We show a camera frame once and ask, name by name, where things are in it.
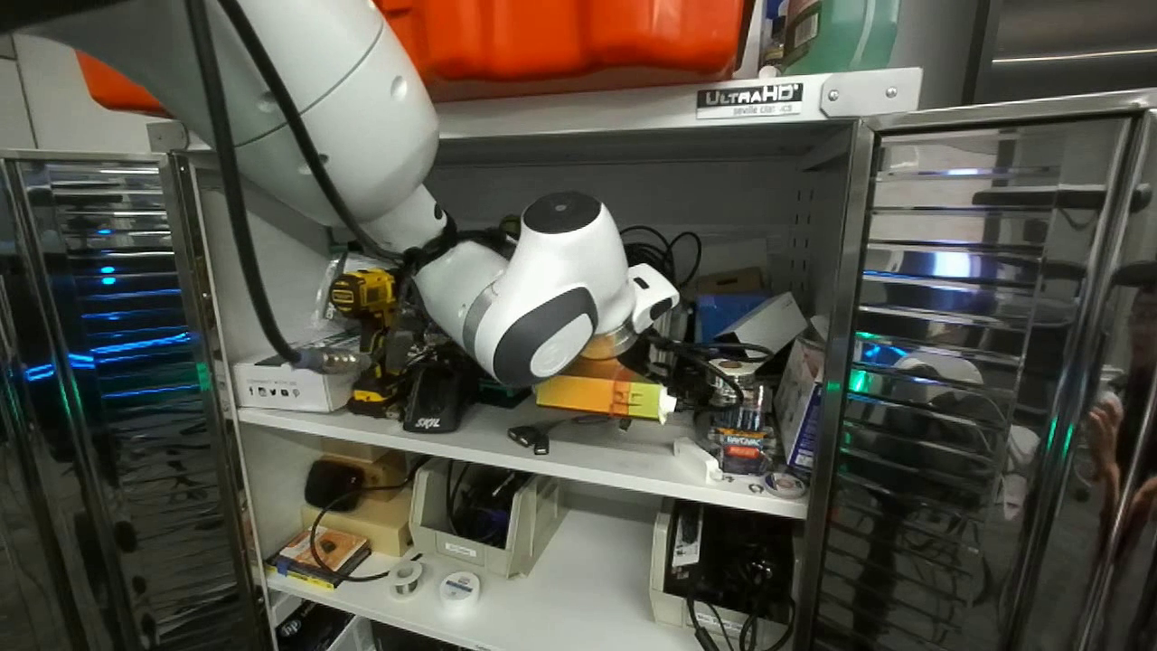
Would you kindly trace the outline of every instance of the white box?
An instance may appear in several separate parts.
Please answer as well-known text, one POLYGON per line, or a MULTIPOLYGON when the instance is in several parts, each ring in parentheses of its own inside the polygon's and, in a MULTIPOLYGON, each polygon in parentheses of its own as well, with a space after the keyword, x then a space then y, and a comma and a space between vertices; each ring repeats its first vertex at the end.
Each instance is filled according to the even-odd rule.
POLYGON ((295 368, 270 356, 251 356, 230 366, 241 408, 295 408, 295 413, 337 413, 351 402, 359 368, 295 368))
POLYGON ((528 476, 511 499, 506 544, 489 544, 448 531, 448 464, 425 464, 413 476, 409 536, 421 552, 448 555, 495 577, 523 573, 541 555, 558 525, 563 520, 563 494, 558 476, 528 476))
POLYGON ((763 299, 756 312, 738 318, 724 336, 738 336, 741 342, 759 342, 767 349, 788 346, 795 336, 803 336, 805 318, 792 291, 763 299))

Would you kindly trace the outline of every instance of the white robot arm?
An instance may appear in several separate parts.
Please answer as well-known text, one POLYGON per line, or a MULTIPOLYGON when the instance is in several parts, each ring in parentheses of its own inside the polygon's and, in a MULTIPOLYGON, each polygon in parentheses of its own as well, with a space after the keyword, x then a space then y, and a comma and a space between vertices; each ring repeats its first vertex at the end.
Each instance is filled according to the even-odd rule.
MULTIPOLYGON (((299 217, 337 223, 246 43, 218 0, 207 8, 246 183, 299 217)), ((677 302, 677 290, 653 266, 626 266, 616 217, 575 192, 547 196, 523 212, 511 260, 479 242, 448 242, 448 221, 423 188, 439 115, 374 4, 237 0, 237 8, 359 227, 389 254, 439 242, 440 254, 417 271, 421 297, 495 381, 558 374, 594 336, 629 340, 677 302)), ((195 135, 213 135, 183 0, 128 0, 35 33, 106 56, 195 135)))

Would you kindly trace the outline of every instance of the yellow object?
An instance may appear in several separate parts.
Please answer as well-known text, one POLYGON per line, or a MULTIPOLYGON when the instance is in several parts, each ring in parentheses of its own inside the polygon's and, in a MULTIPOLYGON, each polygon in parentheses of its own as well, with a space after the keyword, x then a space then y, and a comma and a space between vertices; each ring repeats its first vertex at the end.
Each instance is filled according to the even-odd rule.
POLYGON ((677 413, 677 399, 607 354, 607 340, 587 346, 563 374, 535 383, 535 403, 657 422, 677 413))
POLYGON ((626 418, 665 418, 677 399, 663 383, 610 374, 554 374, 535 388, 547 408, 607 413, 626 418))
POLYGON ((359 273, 337 273, 329 286, 331 312, 348 318, 394 320, 394 273, 382 266, 365 266, 359 273))

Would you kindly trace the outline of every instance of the metal shelf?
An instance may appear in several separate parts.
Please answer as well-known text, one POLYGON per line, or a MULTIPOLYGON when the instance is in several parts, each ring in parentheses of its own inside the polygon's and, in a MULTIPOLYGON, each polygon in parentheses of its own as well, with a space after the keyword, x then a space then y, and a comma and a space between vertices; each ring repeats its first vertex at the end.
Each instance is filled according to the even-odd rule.
POLYGON ((550 430, 550 456, 535 456, 506 438, 513 422, 563 418, 547 408, 474 408, 458 432, 409 432, 394 418, 369 418, 351 413, 265 413, 237 408, 251 426, 288 430, 303 438, 331 438, 413 456, 439 456, 456 464, 506 467, 562 481, 603 483, 622 491, 711 502, 769 518, 803 520, 805 499, 782 499, 763 481, 709 481, 705 456, 692 442, 692 426, 610 430, 610 418, 581 418, 550 430))
MULTIPOLYGON (((369 555, 354 573, 389 565, 369 555)), ((486 577, 471 612, 439 604, 439 577, 452 565, 434 555, 425 555, 430 577, 405 599, 389 598, 382 583, 313 589, 276 572, 268 589, 479 651, 693 651, 692 631, 650 618, 648 567, 650 520, 573 508, 538 565, 521 577, 486 577)))
POLYGON ((830 123, 914 112, 922 67, 439 103, 444 142, 830 123))

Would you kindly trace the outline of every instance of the orange container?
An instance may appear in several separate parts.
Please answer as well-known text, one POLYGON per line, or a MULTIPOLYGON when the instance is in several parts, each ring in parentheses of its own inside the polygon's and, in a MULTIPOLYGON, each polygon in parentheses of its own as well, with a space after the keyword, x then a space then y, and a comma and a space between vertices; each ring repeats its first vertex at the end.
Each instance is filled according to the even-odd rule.
MULTIPOLYGON (((377 0, 434 98, 720 80, 753 0, 377 0)), ((109 109, 164 112, 141 85, 81 56, 109 109)))
POLYGON ((106 66, 102 56, 77 51, 77 60, 81 60, 81 74, 86 82, 86 92, 96 103, 106 103, 112 112, 168 115, 168 109, 143 85, 136 85, 134 80, 128 80, 112 66, 106 66))

